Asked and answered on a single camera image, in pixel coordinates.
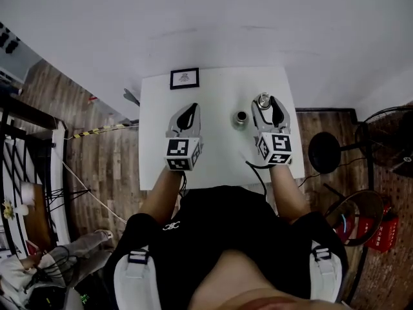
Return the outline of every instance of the white box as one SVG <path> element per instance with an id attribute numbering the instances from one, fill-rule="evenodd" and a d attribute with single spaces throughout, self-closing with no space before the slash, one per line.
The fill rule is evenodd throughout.
<path id="1" fill-rule="evenodd" d="M 288 164 L 292 157 L 289 134 L 262 132 L 257 146 L 265 164 Z"/>
<path id="2" fill-rule="evenodd" d="M 166 167 L 172 171 L 192 171 L 201 154 L 200 138 L 167 138 Z"/>

